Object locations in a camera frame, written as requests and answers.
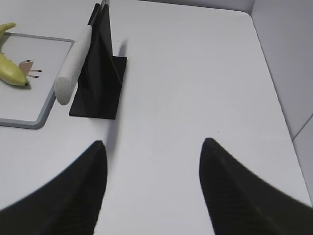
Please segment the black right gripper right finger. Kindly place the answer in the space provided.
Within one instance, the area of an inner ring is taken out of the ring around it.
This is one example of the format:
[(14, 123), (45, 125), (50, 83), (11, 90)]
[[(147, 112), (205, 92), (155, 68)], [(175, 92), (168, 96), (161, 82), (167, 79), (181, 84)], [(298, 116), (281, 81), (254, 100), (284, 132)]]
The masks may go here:
[(265, 182), (213, 138), (202, 144), (199, 178), (217, 235), (311, 235), (313, 209)]

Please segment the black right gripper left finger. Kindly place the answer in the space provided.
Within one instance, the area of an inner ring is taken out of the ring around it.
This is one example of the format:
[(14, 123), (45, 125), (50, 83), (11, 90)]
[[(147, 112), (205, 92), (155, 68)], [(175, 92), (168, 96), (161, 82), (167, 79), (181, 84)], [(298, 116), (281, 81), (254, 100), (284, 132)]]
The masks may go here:
[(92, 235), (106, 186), (107, 153), (95, 141), (47, 184), (0, 211), (2, 235)]

